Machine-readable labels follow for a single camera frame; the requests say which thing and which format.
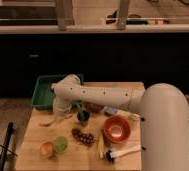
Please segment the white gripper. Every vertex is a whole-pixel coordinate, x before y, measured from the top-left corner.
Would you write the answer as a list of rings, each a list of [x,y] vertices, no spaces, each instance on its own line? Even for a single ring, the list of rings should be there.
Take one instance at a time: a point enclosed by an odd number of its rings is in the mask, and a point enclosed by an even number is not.
[[[66,116],[71,110],[72,104],[70,101],[56,97],[53,100],[53,113],[56,117]]]

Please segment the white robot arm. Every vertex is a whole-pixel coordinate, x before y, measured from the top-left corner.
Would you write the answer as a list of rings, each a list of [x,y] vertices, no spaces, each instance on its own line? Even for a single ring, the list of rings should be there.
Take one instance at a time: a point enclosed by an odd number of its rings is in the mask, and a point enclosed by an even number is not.
[[[75,100],[115,107],[141,117],[142,171],[189,171],[189,104],[175,86],[145,90],[91,87],[70,74],[53,85],[53,112],[67,114]]]

